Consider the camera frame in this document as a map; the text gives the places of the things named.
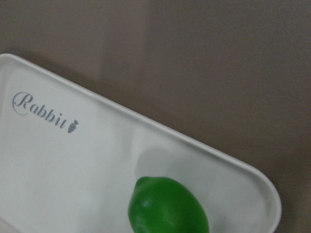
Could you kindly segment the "green lemon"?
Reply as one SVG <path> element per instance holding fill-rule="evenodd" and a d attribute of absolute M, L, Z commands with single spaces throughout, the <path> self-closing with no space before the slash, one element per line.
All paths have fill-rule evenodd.
<path fill-rule="evenodd" d="M 183 185 L 166 177 L 137 180 L 128 206 L 135 233 L 208 233 L 207 215 Z"/>

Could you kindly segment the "white rabbit tray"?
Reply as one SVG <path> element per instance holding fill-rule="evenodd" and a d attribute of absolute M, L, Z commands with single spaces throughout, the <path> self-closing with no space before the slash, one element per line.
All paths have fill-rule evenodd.
<path fill-rule="evenodd" d="M 209 233 L 273 233 L 281 201 L 254 167 L 12 54 L 0 56 L 0 230 L 134 233 L 137 180 L 200 202 Z"/>

